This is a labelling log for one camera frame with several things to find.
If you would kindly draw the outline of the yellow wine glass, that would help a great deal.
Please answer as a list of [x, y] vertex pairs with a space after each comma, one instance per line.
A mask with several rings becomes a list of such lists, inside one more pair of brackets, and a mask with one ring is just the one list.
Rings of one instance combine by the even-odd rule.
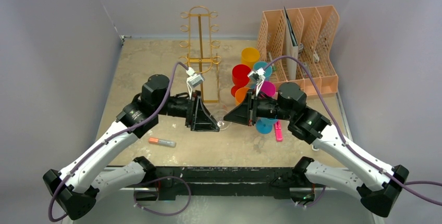
[[256, 62], [260, 60], [260, 52], [253, 47], [244, 48], [241, 52], [241, 63], [253, 68]]

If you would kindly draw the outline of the clear wine glass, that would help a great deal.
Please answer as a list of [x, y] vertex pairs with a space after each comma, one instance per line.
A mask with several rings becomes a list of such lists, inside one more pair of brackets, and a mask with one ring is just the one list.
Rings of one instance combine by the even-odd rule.
[[216, 120], [220, 131], [225, 131], [231, 126], [231, 122], [225, 121], [224, 116], [228, 114], [228, 107], [223, 103], [209, 104], [208, 110]]

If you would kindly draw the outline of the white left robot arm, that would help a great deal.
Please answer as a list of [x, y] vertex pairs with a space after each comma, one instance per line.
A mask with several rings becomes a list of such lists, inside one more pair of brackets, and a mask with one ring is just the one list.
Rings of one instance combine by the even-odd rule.
[[163, 74], [150, 76], [141, 92], [86, 152], [65, 168], [51, 169], [44, 174], [51, 202], [59, 204], [70, 219], [77, 220], [109, 193], [130, 185], [151, 186], [158, 180], [156, 167], [143, 156], [107, 175], [102, 171], [118, 154], [155, 127], [159, 115], [181, 117], [191, 131], [218, 132], [217, 121], [197, 90], [203, 81], [201, 74], [191, 74], [186, 79], [188, 90], [172, 96], [172, 79]]

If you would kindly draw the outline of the magenta wine glass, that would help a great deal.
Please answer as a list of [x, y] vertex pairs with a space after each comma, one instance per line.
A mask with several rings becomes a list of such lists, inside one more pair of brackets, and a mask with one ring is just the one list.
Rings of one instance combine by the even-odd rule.
[[277, 92], [276, 92], [276, 87], [274, 86], [273, 83], [269, 82], [269, 81], [264, 81], [260, 92], [263, 92], [266, 96], [269, 97], [273, 97]]

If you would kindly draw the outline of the red wine glass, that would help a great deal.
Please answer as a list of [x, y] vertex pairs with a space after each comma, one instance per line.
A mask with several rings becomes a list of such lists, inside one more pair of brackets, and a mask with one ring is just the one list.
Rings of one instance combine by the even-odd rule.
[[235, 96], [235, 93], [242, 87], [245, 87], [250, 79], [248, 74], [251, 72], [251, 68], [244, 64], [238, 64], [233, 67], [231, 72], [231, 79], [234, 86], [231, 88], [230, 93]]

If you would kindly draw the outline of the orange wine glass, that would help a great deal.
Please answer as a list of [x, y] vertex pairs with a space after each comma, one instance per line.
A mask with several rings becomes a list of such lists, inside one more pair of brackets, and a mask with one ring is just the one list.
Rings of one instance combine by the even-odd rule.
[[235, 92], [235, 105], [236, 106], [240, 105], [244, 101], [248, 90], [249, 90], [248, 87], [242, 87], [242, 88], [239, 88], [236, 90], [236, 92]]

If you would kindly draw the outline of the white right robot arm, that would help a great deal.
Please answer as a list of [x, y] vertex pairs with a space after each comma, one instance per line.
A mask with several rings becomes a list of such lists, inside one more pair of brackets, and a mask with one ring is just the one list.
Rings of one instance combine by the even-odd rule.
[[277, 98], [257, 96], [249, 89], [241, 104], [224, 116], [224, 120], [245, 126], [257, 118], [287, 120], [291, 134], [307, 144], [325, 151], [343, 167], [332, 168], [304, 157], [296, 165], [292, 178], [297, 185], [309, 182], [341, 190], [359, 199], [373, 214], [388, 217], [405, 183], [409, 170], [392, 166], [372, 156], [347, 137], [317, 110], [307, 106], [306, 94], [296, 83], [283, 83]]

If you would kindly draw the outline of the light blue wine glass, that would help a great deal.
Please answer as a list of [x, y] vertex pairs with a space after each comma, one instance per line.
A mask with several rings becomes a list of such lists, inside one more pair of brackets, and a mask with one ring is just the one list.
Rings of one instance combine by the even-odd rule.
[[[273, 68], [271, 66], [268, 65], [267, 62], [264, 61], [258, 61], [255, 63], [255, 65], [253, 66], [253, 68], [251, 70], [258, 70], [260, 68], [264, 68], [265, 70], [265, 81], [269, 81], [270, 80], [270, 76], [273, 73]], [[252, 87], [255, 88], [256, 83], [252, 80], [250, 80], [252, 83]]]

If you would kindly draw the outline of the teal wine glass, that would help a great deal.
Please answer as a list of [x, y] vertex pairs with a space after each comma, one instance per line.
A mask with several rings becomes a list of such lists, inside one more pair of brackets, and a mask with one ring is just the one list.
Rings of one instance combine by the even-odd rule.
[[260, 118], [256, 122], [255, 128], [260, 134], [269, 134], [277, 121], [278, 119]]

